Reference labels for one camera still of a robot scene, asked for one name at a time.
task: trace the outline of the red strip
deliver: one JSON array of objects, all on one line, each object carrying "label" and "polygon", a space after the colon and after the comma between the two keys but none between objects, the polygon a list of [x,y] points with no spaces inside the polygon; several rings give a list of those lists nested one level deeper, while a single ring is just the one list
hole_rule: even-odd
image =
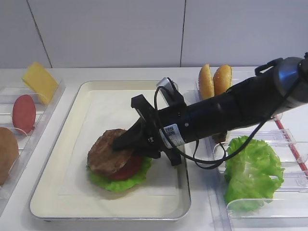
[{"label": "red strip", "polygon": [[[284,130],[284,127],[283,127],[283,125],[282,125],[282,123],[281,123],[280,120],[278,120],[278,119],[275,120],[275,123],[276,123],[276,125],[277,125],[277,127],[278,127],[279,129],[283,129],[283,130]],[[285,133],[285,137],[286,137],[287,140],[289,140],[289,141],[291,140],[290,137],[288,136],[288,134],[286,134],[286,133]],[[298,153],[298,151],[297,151],[297,149],[295,148],[295,146],[294,146],[292,143],[289,143],[289,147],[290,147],[290,150],[291,150],[291,152],[293,153],[295,159],[296,159],[296,160],[299,159],[299,158],[300,158],[300,154]],[[305,171],[305,174],[308,176],[308,168],[307,168],[307,166],[305,165],[305,163],[298,163],[298,165],[299,165],[300,169],[301,169],[302,171]]]}]

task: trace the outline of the white wall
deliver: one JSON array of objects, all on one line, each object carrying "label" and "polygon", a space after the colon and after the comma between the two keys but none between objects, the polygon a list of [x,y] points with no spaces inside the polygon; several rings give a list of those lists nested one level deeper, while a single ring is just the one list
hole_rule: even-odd
[{"label": "white wall", "polygon": [[307,15],[307,0],[187,0],[182,66],[303,57]]},{"label": "white wall", "polygon": [[30,0],[53,67],[179,66],[184,0]]},{"label": "white wall", "polygon": [[0,0],[0,68],[50,67],[26,0]]}]

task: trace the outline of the red sausage slice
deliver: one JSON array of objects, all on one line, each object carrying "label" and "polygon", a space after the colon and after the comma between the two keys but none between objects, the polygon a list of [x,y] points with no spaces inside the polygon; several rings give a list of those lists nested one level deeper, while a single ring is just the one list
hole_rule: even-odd
[{"label": "red sausage slice", "polygon": [[116,173],[107,176],[111,180],[126,180],[135,175],[142,164],[142,156],[132,155],[126,164]]},{"label": "red sausage slice", "polygon": [[25,133],[30,133],[34,128],[36,117],[36,108],[34,101],[29,95],[18,97],[13,106],[13,125],[15,128],[23,130]]}]

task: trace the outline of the hamburger patty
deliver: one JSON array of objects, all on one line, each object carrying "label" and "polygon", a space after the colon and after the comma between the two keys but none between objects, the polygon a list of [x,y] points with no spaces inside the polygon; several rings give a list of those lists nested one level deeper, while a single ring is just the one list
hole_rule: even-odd
[{"label": "hamburger patty", "polygon": [[122,168],[130,159],[134,149],[125,149],[121,151],[113,151],[112,143],[115,138],[124,134],[126,130],[114,129],[107,130],[95,142],[88,153],[88,166],[91,171],[109,176]]}]

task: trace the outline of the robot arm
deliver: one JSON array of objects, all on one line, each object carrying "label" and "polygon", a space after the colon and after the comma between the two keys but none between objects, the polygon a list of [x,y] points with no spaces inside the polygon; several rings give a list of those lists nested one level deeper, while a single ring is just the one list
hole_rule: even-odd
[{"label": "robot arm", "polygon": [[273,60],[256,68],[255,75],[221,95],[188,106],[176,84],[164,78],[158,84],[155,98],[160,90],[169,107],[158,110],[143,95],[133,97],[131,107],[140,118],[114,141],[113,148],[133,147],[136,154],[152,158],[165,152],[176,166],[181,164],[181,156],[175,146],[255,125],[268,116],[308,103],[308,53],[305,59]]}]

